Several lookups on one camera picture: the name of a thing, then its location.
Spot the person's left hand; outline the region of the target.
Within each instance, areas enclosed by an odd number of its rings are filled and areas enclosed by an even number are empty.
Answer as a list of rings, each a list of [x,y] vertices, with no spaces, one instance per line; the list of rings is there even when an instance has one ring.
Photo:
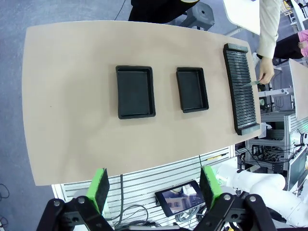
[[[268,84],[274,76],[274,67],[271,58],[262,57],[260,62],[259,83]]]

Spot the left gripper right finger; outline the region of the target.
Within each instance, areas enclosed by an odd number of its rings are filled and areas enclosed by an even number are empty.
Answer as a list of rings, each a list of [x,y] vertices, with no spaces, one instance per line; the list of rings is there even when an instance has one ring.
[[[236,223],[241,231],[273,231],[270,213],[258,194],[244,198],[223,193],[210,166],[201,168],[199,186],[206,213],[195,231],[220,231],[226,223]]]

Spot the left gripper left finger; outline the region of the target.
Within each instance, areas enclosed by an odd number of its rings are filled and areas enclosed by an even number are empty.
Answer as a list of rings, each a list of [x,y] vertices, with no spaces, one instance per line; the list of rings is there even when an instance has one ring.
[[[62,199],[49,200],[37,230],[72,231],[77,225],[85,225],[89,231],[112,231],[113,228],[102,215],[109,188],[107,169],[98,169],[86,195],[67,203]]]

